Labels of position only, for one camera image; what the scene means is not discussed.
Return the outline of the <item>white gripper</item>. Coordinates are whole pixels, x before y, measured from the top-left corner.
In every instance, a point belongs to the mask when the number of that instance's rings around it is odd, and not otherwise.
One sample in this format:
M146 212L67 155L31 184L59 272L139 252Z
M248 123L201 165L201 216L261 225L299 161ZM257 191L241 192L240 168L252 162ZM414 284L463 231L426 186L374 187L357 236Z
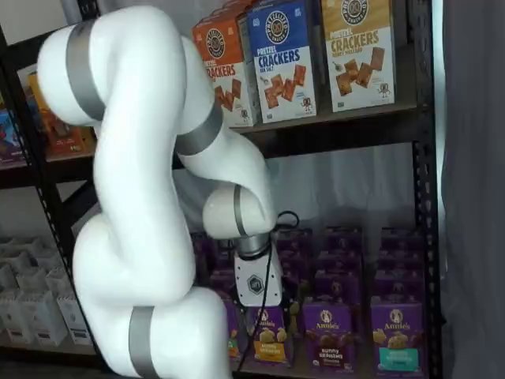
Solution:
M256 260L234 258L235 283L238 291L238 334L253 336L256 328L256 308L279 306L282 301L282 266L276 252L266 253ZM302 306L309 292L308 280L287 282L289 291L289 330L293 337L305 335Z

